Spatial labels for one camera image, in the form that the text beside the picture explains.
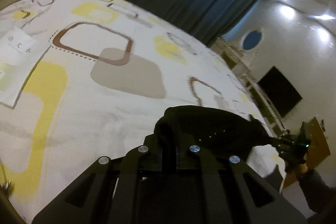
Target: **television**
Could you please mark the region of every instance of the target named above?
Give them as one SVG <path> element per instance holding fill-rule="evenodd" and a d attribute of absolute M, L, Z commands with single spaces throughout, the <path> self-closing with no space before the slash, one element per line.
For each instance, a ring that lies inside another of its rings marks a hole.
<path fill-rule="evenodd" d="M 272 67 L 258 82 L 281 117 L 284 117 L 301 101 L 302 97 L 284 75 Z"/>

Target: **bedsheet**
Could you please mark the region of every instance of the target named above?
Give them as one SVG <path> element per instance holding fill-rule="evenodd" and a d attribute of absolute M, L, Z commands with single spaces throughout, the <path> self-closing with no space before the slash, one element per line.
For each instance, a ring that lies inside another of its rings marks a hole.
<path fill-rule="evenodd" d="M 98 157 L 141 145 L 168 107 L 250 113 L 265 124 L 219 55 L 124 0 L 22 0 L 0 11 L 0 37 L 13 27 L 51 45 L 17 105 L 0 105 L 0 158 L 28 223 Z M 285 177 L 271 146 L 255 147 L 248 164 Z"/>

